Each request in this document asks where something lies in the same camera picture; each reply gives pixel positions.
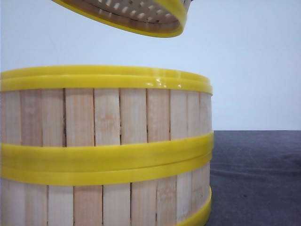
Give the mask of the bamboo steamer basket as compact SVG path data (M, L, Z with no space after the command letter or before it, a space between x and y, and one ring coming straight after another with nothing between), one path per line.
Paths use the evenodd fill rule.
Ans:
M1 153L1 224L203 225L211 157L9 146Z
M47 66L1 74L8 168L109 172L210 157L212 87L179 71Z
M187 21L190 0L55 0L92 20L140 35L171 38Z

